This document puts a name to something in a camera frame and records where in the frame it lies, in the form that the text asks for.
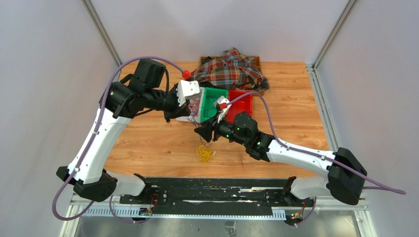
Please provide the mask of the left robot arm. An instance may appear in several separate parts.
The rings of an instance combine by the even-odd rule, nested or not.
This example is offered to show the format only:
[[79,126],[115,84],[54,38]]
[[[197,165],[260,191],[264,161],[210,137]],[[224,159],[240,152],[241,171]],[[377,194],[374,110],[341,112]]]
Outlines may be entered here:
[[120,134],[140,111],[162,111],[166,121],[185,117],[190,113],[189,100],[200,94],[199,83],[187,70],[181,70],[183,79],[174,87],[160,90],[169,60],[157,56],[135,60],[134,74],[120,81],[110,79],[80,151],[68,166],[56,172],[65,185],[72,185],[75,193],[90,201],[131,195],[139,204],[147,203],[151,190],[144,177],[107,171],[104,164]]

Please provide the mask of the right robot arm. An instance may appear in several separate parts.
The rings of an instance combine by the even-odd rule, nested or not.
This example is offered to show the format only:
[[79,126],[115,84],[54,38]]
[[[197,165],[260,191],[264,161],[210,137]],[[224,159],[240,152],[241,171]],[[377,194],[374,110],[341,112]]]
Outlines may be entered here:
[[349,205],[359,202],[367,172],[349,149],[322,151],[279,142],[273,135],[260,131],[257,121],[246,112],[237,114],[233,122],[210,118],[194,131],[207,142],[224,137],[241,144],[253,159],[291,164],[316,173],[316,177],[289,179],[290,184],[282,192],[287,205],[321,196],[334,197]]

